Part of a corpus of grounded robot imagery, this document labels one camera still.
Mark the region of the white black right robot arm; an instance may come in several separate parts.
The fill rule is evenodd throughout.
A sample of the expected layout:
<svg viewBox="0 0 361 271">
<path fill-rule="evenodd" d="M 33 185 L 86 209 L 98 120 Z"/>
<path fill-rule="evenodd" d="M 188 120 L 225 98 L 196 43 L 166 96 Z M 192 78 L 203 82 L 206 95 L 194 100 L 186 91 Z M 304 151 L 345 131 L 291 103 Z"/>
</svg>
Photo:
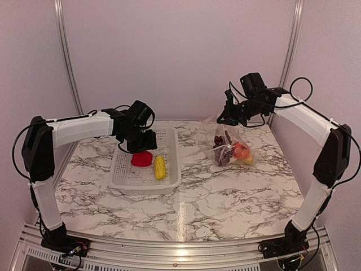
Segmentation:
<svg viewBox="0 0 361 271">
<path fill-rule="evenodd" d="M 275 114 L 298 127 L 318 147 L 312 169 L 313 181 L 279 242 L 283 252 L 291 253 L 301 244 L 301 238 L 324 211 L 334 189 L 341 183 L 350 161 L 351 129 L 322 115 L 283 88 L 252 89 L 242 102 L 236 101 L 232 89 L 227 89 L 225 95 L 226 104 L 217 123 L 246 126 L 255 115 Z"/>
</svg>

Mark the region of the red toy bell pepper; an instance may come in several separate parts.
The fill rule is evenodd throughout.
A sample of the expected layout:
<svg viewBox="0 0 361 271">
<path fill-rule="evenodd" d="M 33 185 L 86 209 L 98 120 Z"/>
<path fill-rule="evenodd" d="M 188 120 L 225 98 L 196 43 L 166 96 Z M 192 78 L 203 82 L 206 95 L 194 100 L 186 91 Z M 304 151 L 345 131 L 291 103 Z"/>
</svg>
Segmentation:
<svg viewBox="0 0 361 271">
<path fill-rule="evenodd" d="M 148 167 L 152 164 L 153 155 L 149 151 L 133 154 L 131 164 L 135 167 Z"/>
</svg>

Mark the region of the clear zip top bag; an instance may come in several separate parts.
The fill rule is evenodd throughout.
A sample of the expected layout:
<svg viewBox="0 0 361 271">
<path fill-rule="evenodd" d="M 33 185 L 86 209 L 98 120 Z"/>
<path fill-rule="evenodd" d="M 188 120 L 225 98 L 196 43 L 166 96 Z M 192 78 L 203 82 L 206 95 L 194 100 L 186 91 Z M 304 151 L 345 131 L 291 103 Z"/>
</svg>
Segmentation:
<svg viewBox="0 0 361 271">
<path fill-rule="evenodd" d="M 254 155 L 233 126 L 218 124 L 211 116 L 200 122 L 196 145 L 207 158 L 219 167 L 230 164 L 251 165 Z"/>
</svg>

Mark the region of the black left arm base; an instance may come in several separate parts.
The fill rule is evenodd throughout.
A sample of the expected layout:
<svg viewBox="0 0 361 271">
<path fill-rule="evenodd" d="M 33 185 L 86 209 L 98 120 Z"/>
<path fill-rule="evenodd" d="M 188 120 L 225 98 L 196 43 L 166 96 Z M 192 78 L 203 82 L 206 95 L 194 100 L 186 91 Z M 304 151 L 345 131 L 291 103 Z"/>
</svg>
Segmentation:
<svg viewBox="0 0 361 271">
<path fill-rule="evenodd" d="M 80 247 L 78 254 L 81 257 L 86 257 L 89 251 L 90 241 L 86 238 L 75 237 L 68 235 L 65 223 L 55 230 L 45 228 L 43 224 L 39 227 L 42 236 L 41 246 L 70 255 L 70 252 L 77 247 Z"/>
</svg>

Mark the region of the purple toy grape bunch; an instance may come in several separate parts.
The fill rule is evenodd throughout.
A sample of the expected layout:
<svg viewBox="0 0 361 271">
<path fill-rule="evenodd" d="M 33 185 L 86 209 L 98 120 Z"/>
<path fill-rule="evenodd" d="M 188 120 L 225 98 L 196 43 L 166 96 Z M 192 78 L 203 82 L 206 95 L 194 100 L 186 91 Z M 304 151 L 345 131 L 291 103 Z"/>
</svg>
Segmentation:
<svg viewBox="0 0 361 271">
<path fill-rule="evenodd" d="M 216 135 L 214 137 L 213 151 L 217 166 L 224 167 L 230 163 L 233 157 L 232 149 L 232 140 L 228 131 L 225 131 L 224 135 Z"/>
</svg>

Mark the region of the yellow toy corn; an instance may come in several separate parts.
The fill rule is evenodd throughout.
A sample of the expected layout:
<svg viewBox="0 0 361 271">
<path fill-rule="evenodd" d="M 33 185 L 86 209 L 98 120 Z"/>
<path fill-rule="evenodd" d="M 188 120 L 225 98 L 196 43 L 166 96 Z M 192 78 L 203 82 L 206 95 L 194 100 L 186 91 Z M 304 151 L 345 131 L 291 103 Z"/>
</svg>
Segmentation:
<svg viewBox="0 0 361 271">
<path fill-rule="evenodd" d="M 245 163 L 245 164 L 252 164 L 253 163 L 253 157 L 248 156 L 247 158 L 243 159 L 242 162 Z"/>
<path fill-rule="evenodd" d="M 162 156 L 157 156 L 154 161 L 155 177 L 157 180 L 163 180 L 166 177 L 166 164 Z"/>
</svg>

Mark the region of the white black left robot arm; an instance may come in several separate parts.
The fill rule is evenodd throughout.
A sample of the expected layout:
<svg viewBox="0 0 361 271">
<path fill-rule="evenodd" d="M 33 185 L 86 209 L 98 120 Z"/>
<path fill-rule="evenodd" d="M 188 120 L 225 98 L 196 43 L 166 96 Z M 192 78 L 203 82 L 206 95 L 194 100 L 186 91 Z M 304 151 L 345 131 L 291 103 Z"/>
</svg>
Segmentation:
<svg viewBox="0 0 361 271">
<path fill-rule="evenodd" d="M 118 111 L 103 109 L 62 119 L 36 116 L 26 128 L 21 149 L 30 182 L 34 206 L 45 228 L 52 231 L 50 243 L 59 251 L 71 247 L 71 238 L 58 228 L 63 226 L 55 198 L 55 152 L 59 147 L 84 139 L 114 137 L 126 145 L 126 152 L 154 150 L 156 133 L 151 129 L 155 113 L 147 106 Z"/>
</svg>

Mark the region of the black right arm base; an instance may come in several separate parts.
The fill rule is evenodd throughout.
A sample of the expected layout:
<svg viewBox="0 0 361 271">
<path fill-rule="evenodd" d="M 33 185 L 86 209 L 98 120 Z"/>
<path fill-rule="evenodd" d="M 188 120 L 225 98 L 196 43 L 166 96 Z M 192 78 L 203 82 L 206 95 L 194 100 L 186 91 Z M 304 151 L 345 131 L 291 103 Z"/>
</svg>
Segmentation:
<svg viewBox="0 0 361 271">
<path fill-rule="evenodd" d="M 306 251 L 309 248 L 306 235 L 310 228 L 309 226 L 299 231 L 290 220 L 285 227 L 283 237 L 261 241 L 258 250 L 265 259 Z"/>
</svg>

